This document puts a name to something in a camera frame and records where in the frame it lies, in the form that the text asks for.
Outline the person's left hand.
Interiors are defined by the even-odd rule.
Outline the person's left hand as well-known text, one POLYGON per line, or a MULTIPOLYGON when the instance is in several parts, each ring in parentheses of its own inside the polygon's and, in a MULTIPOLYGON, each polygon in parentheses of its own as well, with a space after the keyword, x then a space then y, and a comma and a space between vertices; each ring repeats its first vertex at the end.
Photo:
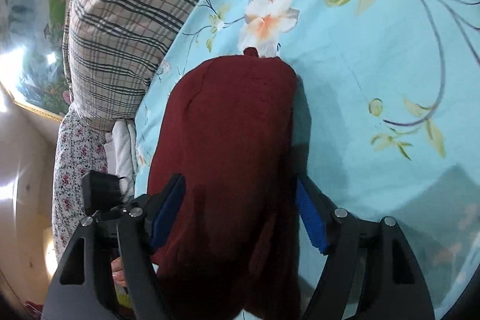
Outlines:
POLYGON ((112 268, 112 278, 113 278, 114 284, 122 288, 126 288, 127 283, 126 283, 123 263, 120 257, 114 259, 111 262, 111 268, 112 268))

